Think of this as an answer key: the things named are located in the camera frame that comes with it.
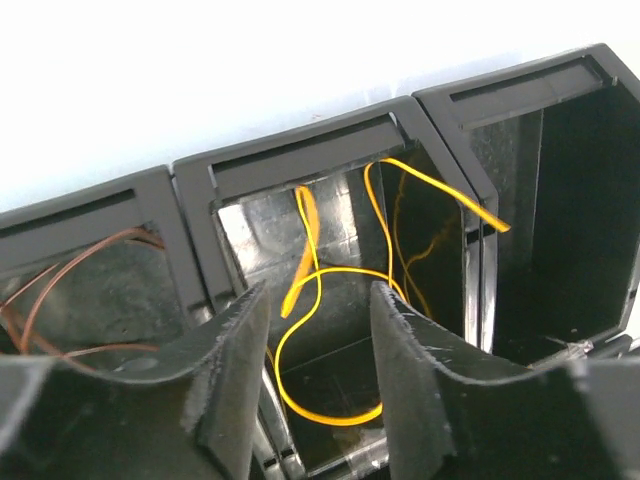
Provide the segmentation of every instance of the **brown wire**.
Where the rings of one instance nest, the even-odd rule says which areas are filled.
[[[12,308],[10,304],[22,295],[26,290],[31,288],[38,280],[42,277],[53,271],[58,264],[52,265],[48,268],[45,268],[40,273],[31,278],[27,283],[21,286],[18,290],[16,290],[13,294],[11,294],[4,302],[0,302],[0,315],[4,316],[7,320],[7,333],[18,349],[18,351],[26,355],[29,353],[29,343],[35,343],[43,352],[48,353],[53,356],[57,356],[62,360],[73,364],[74,366],[84,369],[84,370],[94,370],[92,367],[85,365],[77,360],[74,360],[73,357],[78,357],[82,355],[89,355],[92,353],[98,353],[103,351],[111,351],[111,350],[141,350],[141,351],[155,351],[158,347],[153,345],[142,345],[142,344],[131,344],[131,343],[115,343],[115,344],[107,344],[101,345],[98,347],[85,348],[81,350],[74,350],[71,352],[63,352],[62,350],[55,347],[53,344],[48,342],[42,335],[37,333],[34,329],[35,318],[38,313],[38,310],[42,306],[44,299],[51,291],[53,287],[67,274],[70,270],[72,270],[79,263],[89,258],[91,255],[107,248],[120,240],[124,240],[130,244],[139,244],[151,248],[156,248],[158,250],[164,250],[164,244],[162,241],[154,234],[147,232],[142,228],[130,228],[124,230],[122,232],[118,232],[98,243],[88,248],[77,257],[72,259],[69,263],[67,263],[60,271],[58,271],[54,277],[47,283],[45,288],[40,292],[36,302],[33,304],[31,311],[29,313],[29,317],[26,321],[22,318],[22,315]],[[19,330],[20,327],[23,328],[22,335],[20,335]]]
[[[150,243],[152,245],[161,245],[161,243],[159,243],[157,241],[157,237],[155,235],[147,232],[146,230],[144,230],[142,228],[134,227],[134,228],[128,228],[128,229],[123,230],[121,232],[118,232],[118,233],[116,233],[114,235],[111,235],[110,237],[107,237],[104,240],[101,240],[100,242],[98,242],[98,243],[94,244],[93,246],[87,248],[84,252],[82,252],[77,257],[72,259],[64,267],[62,267],[60,270],[58,270],[58,272],[56,272],[56,274],[53,276],[53,278],[51,280],[49,280],[47,285],[42,289],[42,291],[38,295],[38,298],[36,299],[36,301],[33,303],[33,306],[31,307],[31,311],[29,312],[29,316],[27,317],[27,321],[25,322],[24,330],[22,332],[22,338],[20,339],[20,345],[18,347],[18,350],[21,353],[23,353],[23,354],[28,354],[29,353],[29,338],[31,337],[33,326],[35,324],[36,315],[40,311],[40,307],[42,307],[42,303],[44,302],[44,300],[47,297],[47,295],[49,294],[49,292],[53,289],[53,287],[55,287],[56,284],[67,273],[69,273],[73,268],[75,268],[77,265],[82,263],[84,260],[86,260],[90,256],[98,253],[99,251],[101,251],[101,250],[103,250],[103,249],[105,249],[105,248],[107,248],[107,247],[109,247],[109,246],[111,246],[111,245],[113,245],[113,244],[115,244],[115,243],[117,243],[119,241],[128,240],[128,239],[138,239],[138,240],[142,239],[142,240],[145,240],[146,242],[148,242],[148,243]]]

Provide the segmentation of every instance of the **white background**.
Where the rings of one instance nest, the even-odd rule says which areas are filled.
[[[615,0],[0,2],[0,212],[587,43],[640,76]]]

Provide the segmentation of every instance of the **black plastic panel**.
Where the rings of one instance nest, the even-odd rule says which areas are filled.
[[[300,184],[308,186],[318,206],[320,266],[385,271],[386,245],[363,185],[363,167],[386,156],[477,199],[410,97],[176,162],[178,192],[214,308],[224,309],[245,288],[266,280],[272,287],[273,318],[268,346],[274,351],[284,332],[313,305],[315,282],[305,287],[293,314],[279,318],[306,243],[293,196]],[[406,288],[410,301],[475,341],[481,288],[478,218],[448,195],[390,165],[375,166],[372,183],[394,232],[396,280],[405,284],[398,251],[406,262],[418,257],[410,271],[416,287],[407,283]],[[485,205],[491,209],[490,200]],[[283,380],[306,408],[345,416],[379,401],[370,346],[371,281],[361,274],[325,276],[318,312],[287,343]],[[311,384],[316,390],[309,390]],[[345,429],[287,413],[297,450],[311,474],[326,468],[357,469],[346,459],[384,442],[379,421]],[[370,460],[378,468],[386,462]],[[371,462],[363,472],[371,471]]]
[[[497,255],[498,268],[483,264],[494,270],[486,285],[497,283],[494,353],[527,364],[557,340],[624,329],[640,236],[640,82],[629,69],[596,45],[414,96],[513,226],[497,250],[486,244],[496,235],[483,239]]]
[[[182,313],[195,325],[194,310],[208,300],[166,167],[0,215],[0,278],[42,268],[119,231],[147,224],[164,242]]]

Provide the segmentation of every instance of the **yellow wire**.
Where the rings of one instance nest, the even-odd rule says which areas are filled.
[[[307,216],[304,212],[304,208],[302,205],[302,193],[299,191],[299,189],[296,189],[296,201],[298,203],[298,210],[300,211],[300,216],[302,218],[302,223],[304,224],[304,228],[305,231],[307,233],[307,240],[309,242],[309,245],[311,246],[310,250],[311,250],[311,254],[313,257],[313,263],[314,266],[316,268],[316,271],[314,273],[312,273],[311,275],[306,276],[305,278],[295,282],[292,286],[291,289],[289,290],[289,292],[287,293],[287,295],[285,296],[285,299],[282,303],[282,311],[291,311],[293,310],[295,301],[297,300],[297,295],[295,294],[295,291],[297,289],[302,288],[306,283],[308,283],[309,281],[313,280],[314,278],[318,279],[318,293],[316,295],[316,301],[313,305],[313,307],[311,307],[311,309],[300,319],[298,320],[296,323],[294,323],[286,332],[285,334],[282,336],[282,338],[280,339],[280,342],[278,343],[278,347],[276,348],[276,356],[275,356],[275,362],[274,362],[274,371],[275,371],[275,377],[276,377],[276,384],[278,386],[278,391],[280,392],[280,396],[282,397],[282,399],[285,401],[285,403],[287,405],[289,405],[289,407],[296,412],[298,415],[306,418],[307,420],[311,420],[313,422],[316,423],[320,423],[323,425],[330,425],[330,426],[335,426],[335,427],[349,427],[349,426],[355,426],[355,425],[360,425],[366,422],[369,422],[371,420],[373,420],[374,418],[380,416],[380,414],[382,414],[382,403],[379,403],[374,409],[363,413],[361,415],[356,415],[356,416],[351,416],[351,417],[333,417],[333,416],[328,416],[328,415],[321,415],[315,412],[312,412],[310,410],[307,410],[306,408],[302,407],[301,405],[299,405],[298,403],[296,403],[287,393],[286,389],[284,388],[284,385],[282,383],[282,378],[280,375],[280,356],[282,354],[282,349],[285,345],[285,343],[287,342],[287,340],[289,339],[289,337],[291,337],[291,335],[293,335],[296,330],[298,330],[302,325],[304,325],[318,310],[318,307],[320,306],[320,300],[322,298],[322,284],[320,281],[320,277],[326,273],[337,273],[337,272],[342,272],[342,273],[364,273],[367,275],[373,275],[379,278],[383,278],[383,279],[387,279],[388,277],[381,272],[376,272],[373,270],[368,270],[365,268],[359,268],[359,267],[331,267],[331,268],[326,268],[323,270],[320,270],[319,268],[319,263],[318,263],[318,256],[317,256],[317,252],[316,252],[316,245],[314,242],[314,239],[312,237],[312,232],[311,232],[311,226],[309,225],[309,221],[307,220]],[[396,288],[396,290],[399,291],[400,296],[405,299],[404,295],[402,294],[402,292],[400,291],[400,287],[399,285],[393,281],[392,282],[392,286],[393,288]]]
[[[300,280],[299,282],[297,282],[295,284],[296,287],[302,287],[303,285],[305,285],[306,283],[310,282],[311,280],[313,280],[314,278],[318,278],[321,277],[322,275],[326,275],[327,273],[362,273],[364,275],[371,275],[374,277],[378,277],[378,278],[382,278],[384,280],[387,280],[389,277],[382,273],[382,272],[377,272],[375,270],[369,270],[368,268],[360,268],[360,267],[328,267],[328,268],[323,268],[320,270],[317,270],[313,273],[310,273],[309,275],[307,275],[306,277],[304,277],[302,280]],[[398,295],[400,295],[400,298],[402,298],[402,300],[404,300],[405,302],[407,301],[407,297],[406,295],[402,292],[402,289],[400,288],[400,285],[398,285],[398,282],[396,282],[395,280],[391,280],[391,286],[394,290],[396,290],[398,292]],[[284,297],[284,302],[289,302],[289,294],[287,294],[286,297]]]
[[[450,187],[446,183],[442,183],[441,181],[436,180],[435,178],[432,178],[429,175],[425,175],[424,173],[416,170],[415,168],[412,168],[409,165],[406,165],[406,164],[402,163],[400,160],[396,160],[395,158],[392,158],[392,157],[383,158],[382,160],[380,160],[380,163],[389,163],[391,165],[395,165],[396,167],[401,168],[402,170],[407,172],[408,174],[413,175],[416,178],[419,178],[423,182],[426,182],[429,185],[432,185],[432,186],[436,187],[437,189],[442,190],[445,193],[448,193],[453,198],[455,198],[460,203],[462,203],[464,206],[466,206],[469,210],[471,210],[476,215],[478,215],[480,218],[482,218],[485,222],[487,222],[493,228],[495,228],[498,232],[505,233],[505,232],[508,232],[511,229],[511,226],[509,224],[503,222],[498,217],[496,217],[494,214],[492,214],[488,210],[482,208],[476,202],[471,200],[464,193],[459,192],[458,190],[456,190],[453,187]],[[369,191],[368,188],[367,188],[367,193],[369,194],[369,198],[371,198],[372,201],[375,201],[375,197],[373,196],[373,192]]]
[[[307,215],[309,216],[309,224],[311,230],[311,238],[313,239],[313,244],[317,245],[318,243],[318,235],[320,234],[320,220],[318,219],[318,208],[316,207],[315,199],[311,194],[311,190],[309,190],[304,185],[299,186],[296,189],[296,192],[299,192],[302,195],[304,200],[305,209],[307,211]],[[280,311],[280,316],[282,318],[287,318],[291,313],[298,297],[300,296],[300,288],[294,288],[293,285],[298,282],[301,278],[303,278],[307,273],[309,273],[309,269],[311,268],[311,262],[313,261],[313,256],[311,253],[311,244],[305,242],[304,253],[302,254],[302,259],[298,264],[298,270],[296,271],[295,276],[293,277],[293,282],[291,282],[291,288],[289,292],[292,293],[294,299],[290,305],[291,308],[285,309],[284,305],[282,310]]]
[[[382,231],[384,232],[384,238],[387,242],[387,255],[389,256],[389,286],[391,286],[391,281],[393,280],[393,247],[391,246],[391,235],[389,235],[389,227],[387,227],[387,222],[382,215],[380,206],[376,201],[376,196],[373,194],[373,188],[371,187],[369,170],[371,170],[372,166],[373,163],[370,163],[364,169],[364,186],[367,189],[367,195],[369,195],[371,206],[373,207],[373,211],[376,212],[376,217],[378,217],[378,221],[380,222],[380,226],[382,227]]]
[[[402,269],[404,271],[404,279],[403,279],[403,287],[404,291],[409,294],[407,289],[407,279],[409,280],[409,284],[413,288],[416,296],[418,297],[418,301],[422,305],[423,311],[428,318],[433,319],[433,314],[431,313],[431,309],[427,304],[427,300],[424,298],[424,295],[413,281],[411,274],[409,273],[409,268],[407,267],[407,263],[404,261],[404,256],[402,255],[402,249],[400,248],[400,241],[398,240],[398,214],[400,212],[400,199],[403,196],[402,189],[404,188],[404,182],[407,178],[407,172],[402,172],[400,176],[400,184],[398,185],[398,195],[396,195],[396,200],[393,205],[393,243],[396,246],[396,251],[398,252],[398,259],[400,260],[400,265],[402,265]]]
[[[459,192],[458,190],[432,178],[429,177],[428,175],[425,175],[421,172],[419,172],[418,170],[415,170],[412,167],[409,167],[408,165],[405,165],[404,163],[400,162],[399,160],[396,160],[395,158],[384,158],[382,160],[380,160],[380,162],[382,163],[389,163],[391,165],[395,165],[399,168],[401,168],[402,170],[404,170],[405,172],[419,178],[420,180],[444,191],[445,193],[448,193],[449,195],[453,196],[455,199],[457,199],[458,201],[460,201],[463,205],[467,206],[471,211],[473,211],[474,213],[476,213],[478,216],[480,216],[483,220],[485,220],[487,223],[489,223],[490,225],[492,225],[496,230],[498,230],[499,232],[506,232],[508,231],[511,227],[506,224],[505,222],[503,222],[502,220],[500,220],[499,218],[497,218],[496,216],[494,216],[493,214],[491,214],[490,212],[488,212],[487,210],[485,210],[484,208],[482,208],[481,206],[479,206],[478,204],[476,204],[475,202],[473,202],[469,197],[467,197],[466,195],[464,195],[463,193]],[[328,415],[321,415],[315,412],[312,412],[310,410],[307,410],[306,408],[302,407],[301,405],[297,404],[287,393],[287,391],[284,388],[284,385],[282,383],[282,378],[280,375],[280,356],[282,354],[282,349],[285,345],[285,343],[287,342],[287,340],[291,337],[291,335],[293,335],[302,325],[304,325],[314,314],[315,312],[318,310],[318,307],[320,306],[320,301],[322,299],[322,282],[320,277],[324,274],[327,273],[362,273],[362,274],[366,274],[366,275],[373,275],[379,278],[383,278],[386,279],[389,282],[389,285],[396,289],[398,291],[398,293],[400,294],[400,296],[402,297],[402,299],[404,301],[406,301],[406,297],[404,292],[402,291],[402,289],[400,288],[400,286],[398,285],[398,283],[393,279],[393,246],[392,246],[392,242],[391,242],[391,235],[389,234],[389,228],[387,226],[387,223],[384,219],[384,216],[382,215],[382,211],[380,210],[380,207],[378,205],[378,202],[375,199],[375,195],[373,194],[373,188],[371,186],[371,180],[369,177],[369,171],[371,170],[371,166],[372,164],[368,164],[365,167],[365,172],[364,172],[364,179],[365,179],[365,187],[367,190],[367,194],[369,195],[369,199],[371,201],[371,204],[373,206],[373,209],[376,213],[376,216],[378,218],[378,221],[380,222],[380,226],[382,227],[382,230],[384,232],[385,235],[385,239],[387,242],[387,249],[388,249],[388,256],[389,256],[389,271],[388,274],[385,275],[381,272],[376,272],[374,270],[368,270],[365,268],[359,268],[359,267],[331,267],[331,268],[325,268],[325,269],[320,269],[319,266],[319,262],[318,262],[318,255],[317,255],[317,251],[316,251],[316,243],[317,243],[317,238],[319,235],[319,226],[317,230],[312,229],[309,220],[307,219],[307,215],[305,214],[305,206],[307,206],[307,201],[309,202],[308,207],[310,208],[310,211],[312,212],[312,216],[314,215],[314,211],[315,211],[315,203],[313,202],[313,196],[311,195],[310,191],[306,188],[306,187],[298,187],[295,190],[295,194],[296,194],[296,202],[298,204],[298,210],[300,211],[300,217],[302,218],[302,223],[304,224],[304,228],[307,234],[307,241],[308,241],[308,245],[309,245],[309,249],[307,250],[307,248],[305,247],[305,255],[307,254],[307,251],[310,251],[312,259],[313,259],[313,264],[315,266],[316,271],[310,275],[307,275],[306,277],[299,279],[296,281],[296,279],[298,278],[298,274],[302,271],[302,270],[308,270],[308,266],[307,267],[303,267],[303,263],[308,264],[308,262],[304,262],[305,259],[305,255],[303,255],[303,261],[301,261],[299,267],[298,267],[298,271],[296,273],[296,277],[294,278],[293,284],[291,286],[291,288],[289,289],[289,291],[287,292],[287,295],[285,296],[283,302],[282,302],[282,308],[281,308],[281,312],[282,312],[282,317],[286,318],[288,316],[288,314],[291,313],[291,311],[293,310],[295,303],[297,302],[298,296],[300,294],[300,290],[301,288],[308,282],[310,282],[311,280],[313,280],[314,278],[317,278],[318,281],[318,291],[317,291],[317,295],[316,295],[316,301],[313,305],[313,307],[311,307],[311,309],[297,322],[295,322],[286,332],[285,334],[282,336],[282,338],[280,339],[280,342],[278,343],[278,347],[276,348],[276,355],[275,355],[275,362],[274,362],[274,371],[275,371],[275,376],[276,376],[276,383],[278,385],[278,391],[280,392],[280,395],[282,397],[282,399],[285,401],[285,403],[287,405],[289,405],[289,407],[296,412],[298,415],[311,420],[313,422],[316,423],[320,423],[320,424],[324,424],[324,425],[330,425],[330,426],[336,426],[336,427],[349,427],[349,426],[355,426],[355,425],[360,425],[366,422],[369,422],[371,420],[373,420],[374,418],[380,416],[382,414],[382,403],[379,403],[375,408],[373,408],[372,410],[360,414],[360,415],[356,415],[356,416],[351,416],[351,417],[333,417],[333,416],[328,416]],[[427,249],[427,253],[424,254],[424,256],[428,255],[431,251],[431,248]]]

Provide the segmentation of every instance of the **black plastic compartment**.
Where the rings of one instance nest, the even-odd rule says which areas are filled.
[[[0,295],[132,227],[157,234],[164,252],[125,243],[98,252],[51,291],[36,328],[63,350],[178,338],[205,320],[208,300],[166,167],[0,215]],[[54,273],[19,297],[15,309],[26,316]],[[96,368],[112,368],[130,355],[85,358]]]
[[[497,251],[484,245],[483,267],[498,257],[493,352],[528,364],[624,329],[640,266],[640,83],[629,69],[597,45],[414,96],[513,226]]]
[[[248,286],[266,279],[272,292],[273,352],[286,329],[313,303],[314,282],[305,287],[292,315],[286,321],[280,318],[281,302],[305,245],[293,195],[299,184],[311,189],[318,205],[321,267],[355,265],[384,272],[387,250],[364,189],[363,167],[385,156],[477,198],[409,97],[177,162],[177,188],[214,308],[224,309]],[[396,167],[376,166],[372,179],[390,229],[397,226],[395,278],[403,284],[398,251],[408,262],[435,242],[432,253],[410,267],[423,300],[410,285],[409,298],[420,311],[428,309],[436,321],[476,343],[482,304],[478,218]],[[319,311],[291,338],[282,356],[284,382],[302,405],[346,416],[379,401],[368,311],[372,280],[360,274],[323,277]],[[311,475],[329,475],[329,468],[332,475],[371,470],[371,464],[348,464],[345,456],[384,445],[379,421],[329,428],[291,411],[287,417]]]

